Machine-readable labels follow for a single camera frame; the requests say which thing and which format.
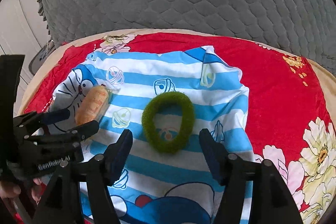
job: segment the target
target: red fabric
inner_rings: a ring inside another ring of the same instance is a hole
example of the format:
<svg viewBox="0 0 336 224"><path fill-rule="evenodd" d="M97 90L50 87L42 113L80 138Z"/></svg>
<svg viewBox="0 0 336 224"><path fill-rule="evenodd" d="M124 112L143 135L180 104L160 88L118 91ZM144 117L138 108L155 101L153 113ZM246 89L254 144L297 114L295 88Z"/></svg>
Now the red fabric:
<svg viewBox="0 0 336 224"><path fill-rule="evenodd" d="M41 83L26 112L43 111L51 102L54 88L101 42L67 49L58 66ZM307 147L302 136L309 129L308 123L316 117L325 124L331 122L319 81L305 58L302 68L290 67L284 54L230 37L156 33L138 35L127 44L131 52L150 53L185 51L205 45L213 45L216 54L243 72L241 82L250 89L246 133L254 153L262 155L265 145L275 145L283 150L287 164L297 161L302 148Z"/></svg>

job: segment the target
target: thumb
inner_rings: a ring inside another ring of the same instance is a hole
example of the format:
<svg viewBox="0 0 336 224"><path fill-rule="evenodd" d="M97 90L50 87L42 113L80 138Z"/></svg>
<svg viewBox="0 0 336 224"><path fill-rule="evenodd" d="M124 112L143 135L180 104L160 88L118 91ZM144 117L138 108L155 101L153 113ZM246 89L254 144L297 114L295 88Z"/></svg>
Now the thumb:
<svg viewBox="0 0 336 224"><path fill-rule="evenodd" d="M0 197L1 198L14 198L21 193L18 185L12 182L0 181Z"/></svg>

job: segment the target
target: cartoon eye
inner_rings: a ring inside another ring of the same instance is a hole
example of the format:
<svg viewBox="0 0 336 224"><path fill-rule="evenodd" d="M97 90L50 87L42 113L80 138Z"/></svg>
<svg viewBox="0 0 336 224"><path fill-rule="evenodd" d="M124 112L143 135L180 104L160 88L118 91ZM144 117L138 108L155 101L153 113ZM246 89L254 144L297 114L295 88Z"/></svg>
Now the cartoon eye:
<svg viewBox="0 0 336 224"><path fill-rule="evenodd" d="M86 96L89 90L93 87L93 84L90 80L83 80L81 85L82 85L82 93L84 96Z"/></svg>

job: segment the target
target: white floor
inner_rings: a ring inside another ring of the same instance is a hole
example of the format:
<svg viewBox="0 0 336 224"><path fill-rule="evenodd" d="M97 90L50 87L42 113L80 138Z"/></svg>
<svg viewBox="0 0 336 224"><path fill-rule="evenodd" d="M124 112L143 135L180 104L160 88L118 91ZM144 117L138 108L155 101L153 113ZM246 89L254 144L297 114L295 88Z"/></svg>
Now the white floor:
<svg viewBox="0 0 336 224"><path fill-rule="evenodd" d="M47 23L38 14L36 0L2 0L0 2L0 54L24 54L14 116L20 107L22 96L33 78L28 64L48 41Z"/></svg>

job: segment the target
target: metal screw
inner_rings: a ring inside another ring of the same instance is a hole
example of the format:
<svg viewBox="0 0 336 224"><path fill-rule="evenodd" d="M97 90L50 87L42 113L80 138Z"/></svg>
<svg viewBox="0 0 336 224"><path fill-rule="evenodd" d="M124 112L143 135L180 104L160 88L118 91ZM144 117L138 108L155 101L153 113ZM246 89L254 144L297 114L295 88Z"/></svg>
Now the metal screw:
<svg viewBox="0 0 336 224"><path fill-rule="evenodd" d="M100 161L100 160L102 160L104 158L104 155L103 154L97 154L97 155L95 155L95 157L94 157L94 159L96 160L96 161Z"/></svg>
<svg viewBox="0 0 336 224"><path fill-rule="evenodd" d="M238 159L238 156L235 153L230 153L229 155L227 155L227 157L230 160L236 160L236 159Z"/></svg>
<svg viewBox="0 0 336 224"><path fill-rule="evenodd" d="M273 163L271 160L265 159L263 160L263 164L265 164L266 166L272 166Z"/></svg>
<svg viewBox="0 0 336 224"><path fill-rule="evenodd" d="M61 163L59 164L59 166L61 167L65 167L69 164L69 162L67 160L62 160Z"/></svg>

